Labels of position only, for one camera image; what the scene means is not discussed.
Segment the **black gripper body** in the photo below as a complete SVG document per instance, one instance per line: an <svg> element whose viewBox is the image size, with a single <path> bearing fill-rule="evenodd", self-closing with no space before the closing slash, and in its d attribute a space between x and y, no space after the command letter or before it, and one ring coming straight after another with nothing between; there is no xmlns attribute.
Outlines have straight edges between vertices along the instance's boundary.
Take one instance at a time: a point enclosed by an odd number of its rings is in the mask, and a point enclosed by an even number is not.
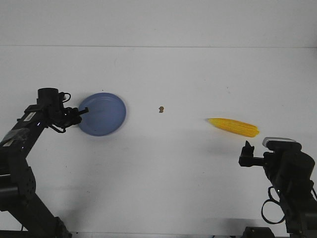
<svg viewBox="0 0 317 238"><path fill-rule="evenodd" d="M61 129L77 125L82 121L78 108L63 108L51 118L51 124Z"/></svg>
<svg viewBox="0 0 317 238"><path fill-rule="evenodd" d="M240 156L238 163L241 167L252 167L252 166L263 167L263 166L265 166L264 158L260 158L260 157Z"/></svg>

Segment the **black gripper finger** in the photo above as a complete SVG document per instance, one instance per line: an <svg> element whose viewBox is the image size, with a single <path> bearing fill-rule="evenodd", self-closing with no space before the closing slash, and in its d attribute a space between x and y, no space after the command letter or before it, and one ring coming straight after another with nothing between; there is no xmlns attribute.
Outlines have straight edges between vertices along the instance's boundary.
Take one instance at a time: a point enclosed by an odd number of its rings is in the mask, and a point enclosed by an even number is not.
<svg viewBox="0 0 317 238"><path fill-rule="evenodd" d="M251 145L247 140L245 142L245 145L242 148L240 156L241 157L250 157L251 156Z"/></svg>
<svg viewBox="0 0 317 238"><path fill-rule="evenodd" d="M250 157L254 157L254 149L255 149L255 147L254 146L250 146L250 148L249 148L249 155L250 155Z"/></svg>
<svg viewBox="0 0 317 238"><path fill-rule="evenodd" d="M78 111L78 114L82 115L82 114L85 114L85 113L88 113L88 112L89 112L88 107L85 107L83 110Z"/></svg>

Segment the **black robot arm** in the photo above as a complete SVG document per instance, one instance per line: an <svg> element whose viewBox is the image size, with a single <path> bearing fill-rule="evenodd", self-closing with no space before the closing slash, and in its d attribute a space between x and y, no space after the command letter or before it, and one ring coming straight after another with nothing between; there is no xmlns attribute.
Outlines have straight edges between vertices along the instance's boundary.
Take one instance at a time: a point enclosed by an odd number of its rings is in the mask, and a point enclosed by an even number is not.
<svg viewBox="0 0 317 238"><path fill-rule="evenodd" d="M314 159L302 152L302 145L292 139L266 137L263 146L268 149L263 157L254 157L254 146L243 146L239 157L242 167L262 167L271 186L268 199L278 205L291 238L317 236L317 193L311 175Z"/></svg>
<svg viewBox="0 0 317 238"><path fill-rule="evenodd" d="M64 222L55 217L36 194L36 180L27 156L45 128L65 133L81 122L88 108L64 107L71 95L56 88L38 90L37 102L29 105L0 142L0 210L9 212L22 226L2 230L2 238L70 238Z"/></svg>

